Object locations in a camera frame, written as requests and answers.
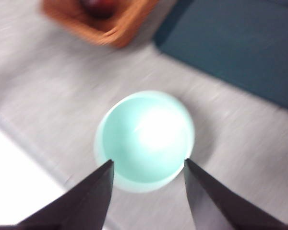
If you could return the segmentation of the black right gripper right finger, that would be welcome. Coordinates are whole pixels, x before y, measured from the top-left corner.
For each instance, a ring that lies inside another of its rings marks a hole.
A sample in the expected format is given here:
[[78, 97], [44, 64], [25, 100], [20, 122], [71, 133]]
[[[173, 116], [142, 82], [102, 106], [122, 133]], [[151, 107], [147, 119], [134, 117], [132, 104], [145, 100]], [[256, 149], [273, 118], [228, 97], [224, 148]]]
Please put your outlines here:
[[284, 230], [281, 222], [232, 192], [190, 159], [184, 163], [186, 194], [198, 230]]

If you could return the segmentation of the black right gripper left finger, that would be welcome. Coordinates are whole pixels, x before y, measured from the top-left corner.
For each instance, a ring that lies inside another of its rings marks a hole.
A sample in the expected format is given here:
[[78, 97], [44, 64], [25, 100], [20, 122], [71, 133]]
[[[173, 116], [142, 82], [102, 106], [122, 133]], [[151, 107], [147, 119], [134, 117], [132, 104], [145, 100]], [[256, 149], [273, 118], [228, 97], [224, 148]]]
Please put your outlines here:
[[114, 162], [109, 160], [67, 193], [27, 217], [15, 230], [100, 230], [112, 195]]

